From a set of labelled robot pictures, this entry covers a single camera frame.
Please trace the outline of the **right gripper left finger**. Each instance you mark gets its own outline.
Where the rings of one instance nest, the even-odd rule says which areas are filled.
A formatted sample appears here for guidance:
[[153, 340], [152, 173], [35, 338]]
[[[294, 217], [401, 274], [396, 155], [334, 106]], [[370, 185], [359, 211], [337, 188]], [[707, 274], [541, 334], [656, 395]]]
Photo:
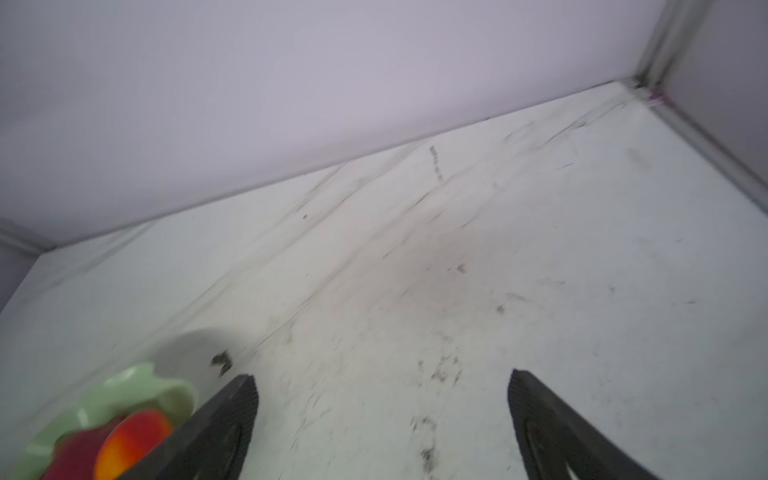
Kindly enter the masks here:
[[134, 480], [239, 479], [258, 406], [255, 378], [246, 374], [234, 377], [120, 477]]

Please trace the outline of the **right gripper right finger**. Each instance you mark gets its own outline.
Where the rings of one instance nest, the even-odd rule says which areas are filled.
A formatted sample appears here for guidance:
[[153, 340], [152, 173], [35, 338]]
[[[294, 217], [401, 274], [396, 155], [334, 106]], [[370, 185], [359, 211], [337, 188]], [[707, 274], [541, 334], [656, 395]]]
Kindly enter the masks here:
[[535, 375], [513, 370], [507, 399], [530, 479], [654, 479]]

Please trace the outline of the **small red yellow mango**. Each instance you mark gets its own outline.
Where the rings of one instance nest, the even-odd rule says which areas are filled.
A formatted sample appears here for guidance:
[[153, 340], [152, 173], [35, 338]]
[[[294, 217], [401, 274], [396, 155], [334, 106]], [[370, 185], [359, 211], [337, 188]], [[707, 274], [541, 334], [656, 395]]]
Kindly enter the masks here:
[[174, 431], [160, 410], [146, 409], [128, 415], [110, 432], [95, 460], [95, 480], [117, 479], [147, 456]]

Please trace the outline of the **pink dragon fruit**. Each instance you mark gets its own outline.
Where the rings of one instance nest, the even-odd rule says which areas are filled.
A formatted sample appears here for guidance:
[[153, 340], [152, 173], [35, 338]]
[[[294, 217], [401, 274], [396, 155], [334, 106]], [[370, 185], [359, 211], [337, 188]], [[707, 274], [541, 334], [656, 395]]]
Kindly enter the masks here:
[[123, 417], [118, 416], [105, 425], [68, 435], [55, 448], [53, 460], [41, 479], [93, 479], [99, 452], [122, 420]]

